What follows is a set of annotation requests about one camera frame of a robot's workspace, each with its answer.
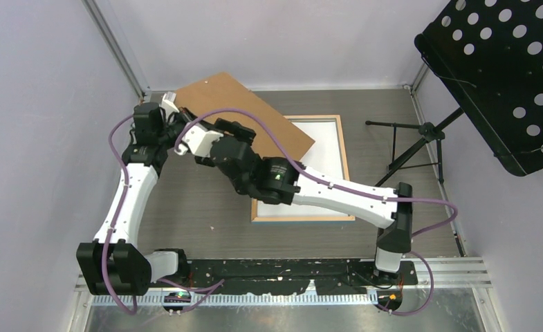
wooden board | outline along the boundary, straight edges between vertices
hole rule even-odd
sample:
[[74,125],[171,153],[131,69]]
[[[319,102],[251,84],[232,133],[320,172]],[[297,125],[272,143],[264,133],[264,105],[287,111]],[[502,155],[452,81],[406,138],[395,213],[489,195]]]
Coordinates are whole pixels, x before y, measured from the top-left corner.
[[[316,141],[302,158],[305,165],[329,176],[349,180],[340,116],[286,116],[286,118]],[[354,220],[354,216],[322,207],[295,204],[267,205],[257,200],[252,200],[251,203],[251,221],[254,223]]]
[[[312,147],[314,140],[283,117],[269,104],[249,91],[228,73],[218,73],[176,91],[176,106],[187,107],[197,116],[215,109],[236,108],[257,116],[279,138],[281,144],[295,160],[300,160]],[[254,120],[238,113],[220,113],[208,117],[240,122],[255,130],[257,137],[252,148],[261,157],[282,156],[269,135]]]

gray floor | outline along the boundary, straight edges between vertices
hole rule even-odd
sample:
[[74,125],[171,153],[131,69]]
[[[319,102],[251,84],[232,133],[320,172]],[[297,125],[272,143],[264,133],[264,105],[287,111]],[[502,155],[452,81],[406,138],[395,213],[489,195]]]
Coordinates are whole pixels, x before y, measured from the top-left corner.
[[[365,120],[416,124],[406,90],[269,91],[257,95],[284,115],[340,114],[351,180],[374,185],[392,157],[392,129]],[[398,130],[398,154],[420,136]],[[424,149],[410,164],[429,163]],[[440,198],[431,167],[401,170],[384,185],[414,187],[414,196]],[[414,229],[444,220],[438,205],[414,206]],[[250,199],[235,194],[217,169],[196,165],[192,156],[170,156],[147,202],[139,247],[183,248],[190,258],[373,257],[376,228],[346,224],[252,225]],[[450,226],[422,234],[413,249],[426,257],[458,255]]]

music stand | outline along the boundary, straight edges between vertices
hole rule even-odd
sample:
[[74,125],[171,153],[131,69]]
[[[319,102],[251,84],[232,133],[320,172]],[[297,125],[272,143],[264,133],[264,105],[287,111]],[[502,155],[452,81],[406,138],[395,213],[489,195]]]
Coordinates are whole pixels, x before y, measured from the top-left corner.
[[[543,168],[543,1],[453,0],[414,44],[460,106],[439,126],[428,126],[438,134],[441,182],[442,129],[462,112],[508,172],[525,176]],[[395,158],[377,185],[428,139],[423,135]]]

purple cable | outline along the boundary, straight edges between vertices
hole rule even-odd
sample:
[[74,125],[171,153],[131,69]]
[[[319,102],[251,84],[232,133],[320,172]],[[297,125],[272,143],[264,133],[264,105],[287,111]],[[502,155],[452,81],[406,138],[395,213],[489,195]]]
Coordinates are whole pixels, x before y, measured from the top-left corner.
[[[329,181],[323,180],[321,178],[317,178],[317,177],[315,177],[315,176],[313,176],[311,174],[308,174],[304,169],[302,169],[293,160],[293,158],[291,158],[288,155],[288,152],[285,150],[283,145],[279,142],[277,137],[275,137],[275,135],[273,134],[271,129],[269,129],[269,127],[267,127],[267,125],[265,125],[265,123],[263,121],[261,121],[258,117],[254,116],[253,114],[248,113],[247,111],[244,111],[242,109],[233,109],[233,108],[215,109],[213,111],[202,114],[201,116],[197,117],[196,119],[189,122],[185,126],[185,128],[182,130],[182,132],[180,133],[180,135],[176,139],[174,149],[178,148],[178,146],[181,143],[182,137],[190,130],[190,128],[192,128],[195,124],[199,123],[200,121],[204,120],[205,118],[207,118],[209,116],[213,116],[214,114],[218,114],[218,113],[238,113],[238,114],[241,114],[241,115],[244,115],[244,116],[247,116],[247,117],[253,119],[257,124],[259,124],[259,126],[261,126],[261,128],[263,128],[263,130],[265,130],[265,132],[269,135],[269,137],[275,143],[277,148],[286,157],[286,159],[290,163],[290,165],[292,165],[292,167],[294,167],[298,171],[298,173],[300,173],[301,175],[309,178],[312,181],[316,181],[317,183],[321,183],[323,185],[330,186]],[[412,237],[415,237],[416,235],[420,235],[420,234],[422,234],[424,232],[428,232],[428,231],[433,230],[435,228],[438,228],[438,227],[441,227],[441,226],[444,226],[444,225],[447,225],[447,224],[451,223],[453,220],[456,219],[456,217],[457,217],[457,215],[459,213],[459,209],[455,204],[453,204],[453,203],[451,203],[449,201],[441,200],[441,199],[420,199],[420,198],[414,198],[414,197],[387,197],[387,198],[385,198],[385,197],[382,197],[382,196],[379,196],[379,195],[370,194],[368,192],[361,192],[360,190],[351,189],[351,188],[345,187],[343,185],[336,185],[335,184],[333,187],[338,189],[338,190],[342,190],[343,192],[348,192],[348,193],[355,194],[355,195],[358,195],[358,196],[367,197],[369,199],[375,199],[377,201],[389,201],[389,202],[398,202],[398,203],[431,203],[431,204],[446,205],[446,206],[448,206],[449,208],[452,209],[452,214],[450,215],[450,217],[448,217],[448,219],[446,219],[444,221],[441,221],[439,223],[435,223],[434,225],[424,227],[424,228],[422,228],[420,230],[417,230],[416,232],[412,233]],[[416,309],[415,311],[408,311],[408,312],[404,312],[404,313],[392,312],[394,315],[408,316],[408,315],[413,315],[413,314],[419,313],[420,311],[422,311],[430,303],[430,300],[432,299],[432,294],[434,292],[434,275],[432,274],[432,269],[430,268],[430,265],[428,264],[428,262],[426,262],[424,257],[420,256],[420,254],[418,254],[416,252],[413,252],[413,251],[410,252],[410,253],[413,254],[414,256],[418,257],[426,265],[426,268],[428,269],[428,274],[430,275],[430,294],[428,294],[428,298],[426,299],[426,302],[420,308]],[[382,310],[387,310],[387,308],[385,308],[384,306],[381,306],[381,305],[378,305],[378,306]]]
[[[122,205],[125,203],[125,198],[127,197],[127,192],[129,190],[129,170],[127,169],[127,166],[125,165],[125,162],[122,161],[120,155],[118,154],[118,151],[116,151],[116,148],[114,147],[114,143],[112,142],[112,138],[114,136],[114,133],[120,126],[122,126],[126,121],[131,119],[133,116],[127,116],[126,118],[122,119],[119,123],[116,124],[116,126],[110,131],[110,134],[108,136],[108,144],[110,146],[110,150],[112,151],[112,154],[116,157],[116,160],[118,161],[118,164],[122,170],[122,173],[124,174],[125,183],[123,184],[124,187],[122,189],[122,194],[120,195],[120,199],[118,200],[118,204],[116,206],[116,209],[114,211],[114,215],[112,216],[112,221],[110,222],[110,228],[107,232],[107,237],[104,240],[104,245],[102,246],[102,258],[101,258],[101,264],[102,264],[102,280],[104,281],[104,284],[106,285],[107,291],[114,300],[114,302],[128,315],[134,315],[137,313],[137,297],[133,296],[133,309],[129,309],[120,298],[118,298],[118,295],[114,291],[114,288],[112,287],[112,284],[110,282],[110,279],[108,277],[108,247],[110,244],[110,238],[112,237],[112,232],[114,229],[114,226],[116,225],[116,221],[118,220],[118,215],[120,214],[120,211],[122,210]],[[185,291],[190,291],[189,288],[185,288],[183,286],[180,286],[174,282],[171,282],[167,279],[159,279],[161,282],[165,282],[166,284],[170,284],[172,286],[181,288]],[[211,287],[207,288],[193,288],[191,291],[193,292],[207,292],[207,291],[214,291],[216,288],[218,288],[222,282],[224,282],[224,279],[221,280],[218,284],[213,285]]]
[[198,302],[194,303],[193,305],[191,306],[188,306],[188,307],[185,307],[184,309],[182,309],[182,311],[180,311],[180,313],[186,313],[188,311],[192,311],[194,310],[198,305],[200,305],[200,303],[204,302],[209,296],[211,296],[213,294],[213,292],[218,288],[220,287],[220,285],[222,285],[222,283],[224,282],[224,279],[222,279],[221,281],[219,281],[218,283],[216,283],[215,285],[209,287],[211,288],[210,291],[208,291],[208,293],[206,293],[206,295],[204,295],[201,299],[198,300]]
[[[420,308],[417,308],[414,311],[402,311],[402,312],[392,311],[392,315],[396,315],[396,316],[411,316],[411,315],[415,315],[421,312],[422,310],[426,308],[426,306],[428,306],[428,304],[430,304],[430,301],[432,301],[432,294],[434,293],[434,274],[432,273],[432,269],[430,268],[430,265],[428,264],[428,262],[426,262],[426,259],[424,259],[424,257],[422,257],[417,252],[410,251],[409,253],[418,257],[426,266],[426,269],[428,270],[428,275],[430,276],[430,293],[428,293],[428,297],[426,298],[426,301],[424,302],[424,304],[422,304]],[[381,304],[377,304],[377,307],[383,311],[389,312],[389,309],[386,308],[387,305],[382,306]]]
[[187,287],[181,286],[180,284],[176,284],[175,282],[173,282],[171,280],[167,280],[167,279],[163,279],[163,278],[157,279],[157,281],[162,282],[164,284],[171,285],[171,286],[176,287],[176,288],[183,289],[186,292],[204,293],[204,292],[208,292],[210,290],[215,290],[216,288],[218,288],[220,286],[219,284],[222,284],[224,282],[224,279],[221,279],[221,281],[219,281],[218,284],[212,285],[210,287],[205,287],[205,288],[187,288]]

